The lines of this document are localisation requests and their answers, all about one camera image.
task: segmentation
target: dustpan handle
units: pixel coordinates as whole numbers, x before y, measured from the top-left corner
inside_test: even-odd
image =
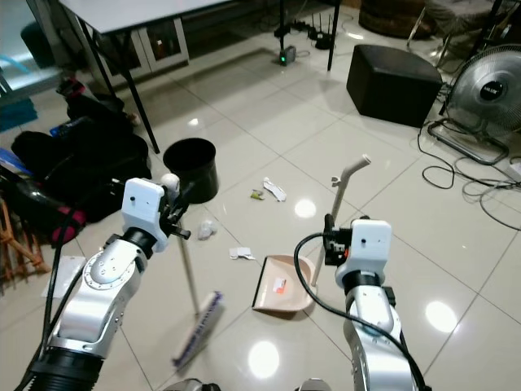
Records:
[[[371,159],[366,155],[362,155],[361,158],[353,165],[346,167],[344,171],[342,171],[342,175],[340,175],[340,180],[333,182],[333,186],[338,187],[336,190],[335,202],[333,203],[333,209],[331,210],[331,216],[333,216],[333,220],[336,221],[336,218],[340,211],[340,206],[342,205],[342,200],[344,199],[345,189],[348,187],[349,179],[351,175],[356,173],[359,169],[363,169],[367,165],[371,164]],[[317,259],[317,264],[315,265],[315,272],[313,273],[313,277],[311,278],[311,286],[314,287],[317,284],[318,274],[320,273],[320,269],[322,267],[322,263],[324,261],[324,256],[326,255],[326,250],[324,246],[320,248],[320,255]]]

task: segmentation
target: chair leg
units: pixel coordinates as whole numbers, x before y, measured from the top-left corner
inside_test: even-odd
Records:
[[[422,13],[418,17],[418,20],[416,20],[416,24],[414,25],[412,31],[410,32],[409,39],[407,40],[407,47],[410,46],[410,42],[413,40],[414,35],[418,31],[418,27],[420,27],[420,24],[422,23],[422,19],[425,16],[425,7],[422,9]]]
[[[449,47],[450,40],[452,39],[453,35],[449,34],[447,37],[445,37],[445,41],[443,44],[443,48],[441,49],[440,57],[438,61],[436,62],[436,67],[438,68],[441,65],[441,60],[445,57],[445,53],[447,52],[447,48]]]

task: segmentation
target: black trash can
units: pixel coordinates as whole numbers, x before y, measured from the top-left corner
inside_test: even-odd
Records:
[[[191,204],[210,201],[219,191],[216,149],[203,138],[185,138],[172,144],[163,155],[163,163],[176,174],[183,191],[190,182],[194,183],[188,195]]]

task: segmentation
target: black ottoman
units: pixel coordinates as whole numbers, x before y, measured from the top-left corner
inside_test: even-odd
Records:
[[[348,92],[363,116],[421,127],[443,84],[438,70],[408,51],[356,45]]]

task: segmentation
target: dustpan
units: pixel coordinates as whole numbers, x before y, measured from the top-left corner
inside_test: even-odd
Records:
[[[334,220],[336,220],[342,204],[349,178],[369,164],[369,157],[363,155],[357,163],[346,167],[340,178],[332,178],[333,187],[338,187],[331,211]],[[299,257],[302,274],[314,292],[317,289],[317,278],[324,255],[324,248],[322,247],[316,264],[306,257]],[[312,303],[313,299],[304,290],[296,274],[293,255],[268,255],[264,259],[260,271],[252,308],[267,312],[298,312],[308,308]]]

